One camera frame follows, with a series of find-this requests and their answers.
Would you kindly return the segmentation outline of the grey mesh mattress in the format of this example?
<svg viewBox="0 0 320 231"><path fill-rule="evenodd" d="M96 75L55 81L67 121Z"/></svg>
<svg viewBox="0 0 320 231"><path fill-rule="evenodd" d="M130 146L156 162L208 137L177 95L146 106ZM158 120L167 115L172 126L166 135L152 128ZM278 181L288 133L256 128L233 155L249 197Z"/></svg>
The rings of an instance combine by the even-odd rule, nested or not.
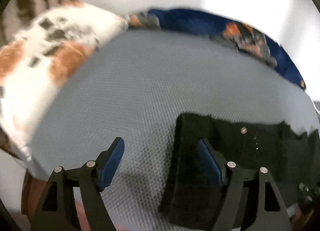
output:
<svg viewBox="0 0 320 231"><path fill-rule="evenodd" d="M131 30L99 49L67 81L29 145L27 168L47 180L82 166L116 137L125 153L103 201L129 230L178 230L158 212L179 114L319 128L310 97L252 56L202 37Z"/></svg>

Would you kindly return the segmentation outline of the black pants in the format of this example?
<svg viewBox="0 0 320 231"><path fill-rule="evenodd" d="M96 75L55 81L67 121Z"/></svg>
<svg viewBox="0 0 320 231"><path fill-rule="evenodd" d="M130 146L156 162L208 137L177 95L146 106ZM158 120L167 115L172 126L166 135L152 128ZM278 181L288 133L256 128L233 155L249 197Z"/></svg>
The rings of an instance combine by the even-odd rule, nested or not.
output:
<svg viewBox="0 0 320 231"><path fill-rule="evenodd" d="M319 133L183 113L160 212L200 230L319 230Z"/></svg>

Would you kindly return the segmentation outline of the white floral pillow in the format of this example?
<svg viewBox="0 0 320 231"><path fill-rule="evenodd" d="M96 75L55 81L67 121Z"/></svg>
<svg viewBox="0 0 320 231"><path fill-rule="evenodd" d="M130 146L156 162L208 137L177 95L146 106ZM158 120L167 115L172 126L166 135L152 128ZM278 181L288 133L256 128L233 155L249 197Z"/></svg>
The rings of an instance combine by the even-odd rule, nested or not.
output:
<svg viewBox="0 0 320 231"><path fill-rule="evenodd" d="M31 160L29 143L67 80L127 21L84 2L51 8L1 48L1 129L14 152Z"/></svg>

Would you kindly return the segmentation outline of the navy floral blanket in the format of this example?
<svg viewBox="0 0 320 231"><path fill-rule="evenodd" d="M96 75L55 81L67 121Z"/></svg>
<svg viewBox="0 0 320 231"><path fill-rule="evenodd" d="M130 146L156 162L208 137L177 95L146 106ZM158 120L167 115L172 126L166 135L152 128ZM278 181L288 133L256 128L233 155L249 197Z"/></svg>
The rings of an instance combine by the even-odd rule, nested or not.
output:
<svg viewBox="0 0 320 231"><path fill-rule="evenodd" d="M274 69L279 75L305 90L298 68L276 41L258 29L194 9L149 9L127 16L131 28L159 28L202 36L224 46L245 52Z"/></svg>

